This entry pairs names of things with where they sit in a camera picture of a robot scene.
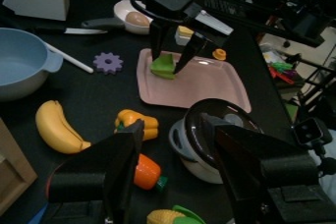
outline yellow toy banana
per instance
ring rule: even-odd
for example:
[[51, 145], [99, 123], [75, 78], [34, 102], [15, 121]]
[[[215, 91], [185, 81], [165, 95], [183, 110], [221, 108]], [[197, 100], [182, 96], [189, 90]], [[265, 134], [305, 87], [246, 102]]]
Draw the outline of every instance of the yellow toy banana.
[[37, 122], [43, 140], [57, 151], [73, 154], [91, 146], [70, 126], [58, 101], [51, 100], [42, 105]]

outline black table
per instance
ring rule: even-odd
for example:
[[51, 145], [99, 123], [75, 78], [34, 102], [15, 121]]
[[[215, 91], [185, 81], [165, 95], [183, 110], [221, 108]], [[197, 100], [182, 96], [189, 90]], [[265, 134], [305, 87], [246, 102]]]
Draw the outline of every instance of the black table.
[[[114, 5], [121, 0], [71, 0], [66, 23], [9, 15], [23, 28], [31, 26], [70, 25], [79, 27], [90, 19], [111, 17]], [[271, 78], [261, 48], [246, 28], [235, 27], [227, 41], [227, 61], [233, 64], [245, 83], [253, 106], [251, 117], [265, 133], [291, 141], [291, 120]], [[231, 208], [223, 185], [199, 180], [185, 167], [169, 144], [171, 126], [187, 109], [146, 104], [139, 97], [137, 64], [139, 51], [150, 47], [150, 38], [117, 30], [103, 35], [42, 35], [42, 39], [66, 53], [93, 66], [95, 55], [114, 52], [125, 59], [123, 70], [115, 75], [87, 74], [69, 62], [61, 71], [50, 75], [43, 87], [22, 100], [0, 103], [0, 117], [39, 174], [39, 178], [0, 217], [2, 224], [29, 223], [46, 206], [46, 180], [55, 167], [67, 159], [43, 142], [35, 116], [47, 100], [58, 100], [66, 117], [81, 135], [98, 142], [114, 133], [118, 113], [130, 108], [151, 115], [161, 122], [158, 140], [143, 144], [142, 152], [162, 166], [169, 177], [163, 193], [134, 188], [131, 200], [131, 223], [146, 223], [154, 209], [171, 208], [181, 204], [193, 209], [207, 223], [225, 223], [231, 219]], [[165, 50], [182, 52], [174, 39], [165, 43]]]

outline pink tray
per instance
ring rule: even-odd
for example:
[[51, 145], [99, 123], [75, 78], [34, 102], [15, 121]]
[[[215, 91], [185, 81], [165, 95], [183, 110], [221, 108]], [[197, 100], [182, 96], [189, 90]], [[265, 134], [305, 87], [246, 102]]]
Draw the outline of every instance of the pink tray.
[[[182, 54], [163, 53], [174, 54], [175, 62], [179, 61]], [[206, 98], [219, 98], [251, 112], [246, 88], [230, 63], [195, 57], [175, 80], [155, 76], [151, 63], [151, 50], [146, 48], [141, 51], [137, 70], [141, 98], [146, 103], [191, 108]]]

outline purple gear toy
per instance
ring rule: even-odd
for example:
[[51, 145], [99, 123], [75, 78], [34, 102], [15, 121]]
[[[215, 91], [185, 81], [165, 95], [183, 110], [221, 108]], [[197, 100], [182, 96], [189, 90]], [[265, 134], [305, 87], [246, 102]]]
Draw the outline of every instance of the purple gear toy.
[[115, 75], [117, 71], [122, 70], [125, 61], [121, 59], [119, 55], [114, 53], [102, 53], [97, 55], [95, 58], [94, 65], [98, 68], [98, 72], [105, 72], [106, 75], [109, 73]]

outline wooden box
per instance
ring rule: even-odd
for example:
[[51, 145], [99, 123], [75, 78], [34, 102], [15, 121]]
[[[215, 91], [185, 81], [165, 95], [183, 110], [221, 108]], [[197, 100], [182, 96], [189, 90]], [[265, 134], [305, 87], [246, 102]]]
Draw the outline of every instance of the wooden box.
[[38, 174], [0, 118], [0, 216]]

